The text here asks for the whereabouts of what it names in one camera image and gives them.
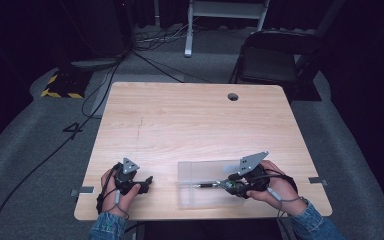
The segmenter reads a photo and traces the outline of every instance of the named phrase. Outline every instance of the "dark background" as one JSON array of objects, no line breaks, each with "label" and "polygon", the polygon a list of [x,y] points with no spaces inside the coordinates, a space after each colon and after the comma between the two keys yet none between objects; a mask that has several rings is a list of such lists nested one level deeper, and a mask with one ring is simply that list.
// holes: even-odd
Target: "dark background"
[{"label": "dark background", "polygon": [[[159,0],[160,26],[186,23],[187,2]],[[316,28],[331,2],[272,0],[264,28]],[[38,31],[41,25],[32,21],[32,12],[25,3],[0,0],[0,133],[32,101],[31,83],[56,67],[49,45]],[[93,57],[59,1],[47,0],[43,4],[60,31],[67,56],[72,61]],[[82,26],[76,1],[64,4],[77,25]],[[155,24],[153,0],[135,4],[133,18],[139,27]],[[226,19],[203,21],[216,22],[214,26],[232,24]],[[384,192],[384,1],[346,1],[324,40],[321,70],[331,86],[332,101]]]}]

